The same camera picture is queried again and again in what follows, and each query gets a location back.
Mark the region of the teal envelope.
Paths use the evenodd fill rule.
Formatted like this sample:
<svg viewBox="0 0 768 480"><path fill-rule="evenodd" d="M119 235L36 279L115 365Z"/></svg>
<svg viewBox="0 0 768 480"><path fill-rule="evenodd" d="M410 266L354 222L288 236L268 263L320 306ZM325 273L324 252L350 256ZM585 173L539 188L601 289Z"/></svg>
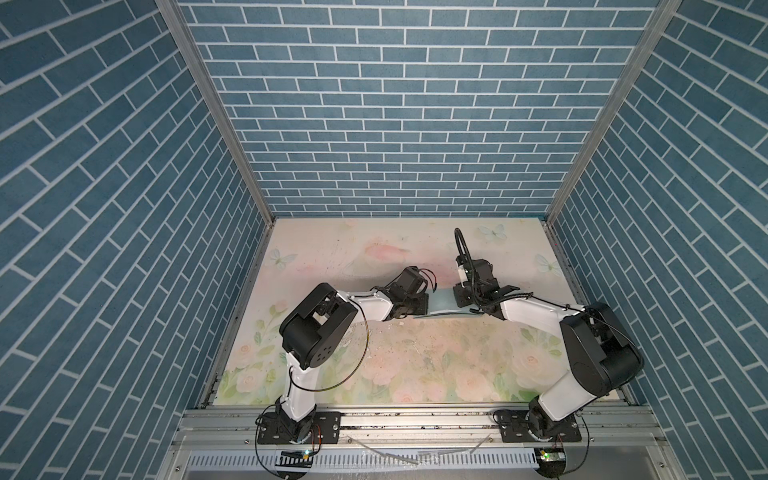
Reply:
<svg viewBox="0 0 768 480"><path fill-rule="evenodd" d="M476 316L469 306L457 304L452 289L438 289L427 297L426 318Z"/></svg>

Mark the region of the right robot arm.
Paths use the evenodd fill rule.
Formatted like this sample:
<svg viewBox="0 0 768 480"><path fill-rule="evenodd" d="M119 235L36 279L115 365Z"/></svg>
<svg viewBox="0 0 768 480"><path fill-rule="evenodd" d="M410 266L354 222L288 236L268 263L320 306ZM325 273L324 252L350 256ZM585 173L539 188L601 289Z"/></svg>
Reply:
<svg viewBox="0 0 768 480"><path fill-rule="evenodd" d="M565 349L568 370L529 402L531 435L547 441L573 422L573 415L627 384L641 372L644 358L605 303L558 304L508 285L500 286L493 265L469 253L456 257L461 281L453 287L460 307L549 333Z"/></svg>

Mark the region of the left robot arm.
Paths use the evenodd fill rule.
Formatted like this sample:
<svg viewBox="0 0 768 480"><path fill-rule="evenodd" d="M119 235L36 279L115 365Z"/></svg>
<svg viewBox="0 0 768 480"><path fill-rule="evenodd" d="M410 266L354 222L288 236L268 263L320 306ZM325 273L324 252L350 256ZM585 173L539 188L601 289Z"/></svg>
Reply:
<svg viewBox="0 0 768 480"><path fill-rule="evenodd" d="M279 414L295 424L307 422L316 410L315 395L345 382L320 387L319 371L354 323L363 324L368 346L372 323L426 314L429 295L436 290L436 275L416 266L364 292L340 291L326 282L314 287L279 327L288 381L277 402Z"/></svg>

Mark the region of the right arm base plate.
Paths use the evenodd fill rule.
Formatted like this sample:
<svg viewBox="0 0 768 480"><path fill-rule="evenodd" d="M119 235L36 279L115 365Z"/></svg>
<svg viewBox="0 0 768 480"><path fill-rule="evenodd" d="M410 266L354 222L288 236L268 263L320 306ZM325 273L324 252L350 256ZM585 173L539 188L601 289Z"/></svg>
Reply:
<svg viewBox="0 0 768 480"><path fill-rule="evenodd" d="M499 409L491 414L491 418L504 443L577 443L582 440L574 415L553 421L538 411Z"/></svg>

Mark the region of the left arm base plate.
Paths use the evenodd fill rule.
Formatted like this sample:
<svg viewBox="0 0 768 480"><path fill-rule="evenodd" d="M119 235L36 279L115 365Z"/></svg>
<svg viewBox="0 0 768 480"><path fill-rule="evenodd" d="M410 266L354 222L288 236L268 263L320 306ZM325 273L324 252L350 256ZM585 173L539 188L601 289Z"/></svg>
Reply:
<svg viewBox="0 0 768 480"><path fill-rule="evenodd" d="M293 420L283 411L270 411L258 422L256 440L260 445L307 444L317 435L316 443L337 444L341 418L339 411L313 411L302 420Z"/></svg>

